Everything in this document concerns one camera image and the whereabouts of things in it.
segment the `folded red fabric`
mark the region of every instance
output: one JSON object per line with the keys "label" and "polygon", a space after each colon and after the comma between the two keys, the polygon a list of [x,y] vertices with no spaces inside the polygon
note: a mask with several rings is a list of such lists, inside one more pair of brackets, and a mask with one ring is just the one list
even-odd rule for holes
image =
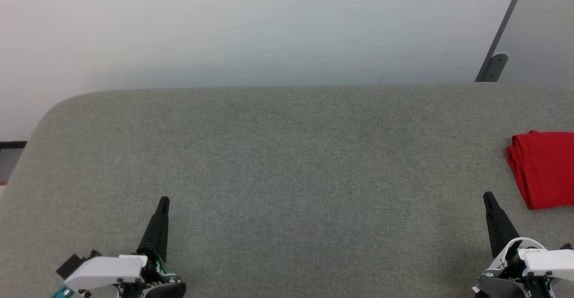
{"label": "folded red fabric", "polygon": [[506,157],[529,209],[574,205],[574,133],[514,135]]}

